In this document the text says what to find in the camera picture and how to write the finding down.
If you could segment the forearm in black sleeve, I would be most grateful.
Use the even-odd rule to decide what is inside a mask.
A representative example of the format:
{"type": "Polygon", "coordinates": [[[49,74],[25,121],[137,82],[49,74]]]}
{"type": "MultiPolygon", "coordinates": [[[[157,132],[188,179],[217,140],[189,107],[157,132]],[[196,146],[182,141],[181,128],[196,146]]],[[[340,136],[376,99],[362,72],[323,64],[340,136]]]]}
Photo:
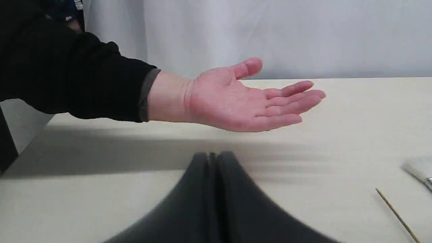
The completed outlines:
{"type": "Polygon", "coordinates": [[[185,83],[49,19],[37,0],[1,1],[1,101],[80,119],[190,122],[176,100],[184,90],[163,84],[185,83]]]}

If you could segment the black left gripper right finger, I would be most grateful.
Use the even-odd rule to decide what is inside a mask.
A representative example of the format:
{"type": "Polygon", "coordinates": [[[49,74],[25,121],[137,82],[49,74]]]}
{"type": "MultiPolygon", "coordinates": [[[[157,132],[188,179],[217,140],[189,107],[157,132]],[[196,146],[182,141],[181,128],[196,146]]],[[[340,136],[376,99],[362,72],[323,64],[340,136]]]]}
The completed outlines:
{"type": "Polygon", "coordinates": [[[224,243],[334,243],[269,198],[240,165],[233,152],[217,157],[223,193],[219,231],[224,243]]]}

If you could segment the person's bare hand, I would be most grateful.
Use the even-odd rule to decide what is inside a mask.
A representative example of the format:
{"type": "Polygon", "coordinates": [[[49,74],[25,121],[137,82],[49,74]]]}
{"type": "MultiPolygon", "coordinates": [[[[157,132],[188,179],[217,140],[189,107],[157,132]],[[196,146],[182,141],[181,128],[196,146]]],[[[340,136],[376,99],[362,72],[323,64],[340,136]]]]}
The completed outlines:
{"type": "Polygon", "coordinates": [[[182,121],[235,132],[270,131],[301,123],[301,114],[326,98],[325,92],[312,89],[311,81],[282,89],[258,89],[242,83],[262,68],[262,60],[252,57],[205,71],[189,81],[182,121]]]}

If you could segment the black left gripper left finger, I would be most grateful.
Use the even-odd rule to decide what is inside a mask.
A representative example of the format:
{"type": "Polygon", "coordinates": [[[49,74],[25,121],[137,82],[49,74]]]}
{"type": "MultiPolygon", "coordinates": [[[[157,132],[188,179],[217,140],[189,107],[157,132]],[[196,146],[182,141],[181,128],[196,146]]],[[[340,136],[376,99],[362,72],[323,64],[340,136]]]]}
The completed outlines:
{"type": "Polygon", "coordinates": [[[215,243],[213,153],[197,153],[171,192],[108,243],[215,243]]]}

